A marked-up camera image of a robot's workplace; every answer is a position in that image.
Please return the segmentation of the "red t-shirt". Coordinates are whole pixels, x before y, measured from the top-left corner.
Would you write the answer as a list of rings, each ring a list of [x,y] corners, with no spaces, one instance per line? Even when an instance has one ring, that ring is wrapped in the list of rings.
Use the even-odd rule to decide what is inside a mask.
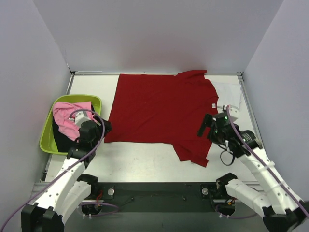
[[[206,114],[217,114],[218,94],[204,70],[177,75],[121,74],[106,143],[164,143],[180,161],[208,164],[211,141],[197,132]]]

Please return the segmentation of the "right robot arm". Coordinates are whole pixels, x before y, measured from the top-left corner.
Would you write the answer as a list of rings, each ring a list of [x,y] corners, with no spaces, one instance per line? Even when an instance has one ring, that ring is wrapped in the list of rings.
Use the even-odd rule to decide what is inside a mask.
[[[250,130],[240,131],[228,110],[214,116],[206,114],[197,135],[209,129],[207,138],[238,159],[255,177],[261,191],[227,173],[216,180],[221,196],[235,198],[259,215],[270,232],[290,232],[309,218],[309,203],[302,200],[281,177]]]

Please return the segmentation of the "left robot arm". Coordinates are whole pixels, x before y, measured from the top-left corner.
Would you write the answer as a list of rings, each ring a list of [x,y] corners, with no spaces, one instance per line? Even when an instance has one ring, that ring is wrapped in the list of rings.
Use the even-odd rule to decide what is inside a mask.
[[[85,198],[97,197],[97,177],[84,172],[96,155],[97,147],[111,130],[111,122],[99,116],[81,124],[80,136],[69,149],[57,176],[34,203],[28,203],[22,209],[22,231],[62,232],[79,204]]]

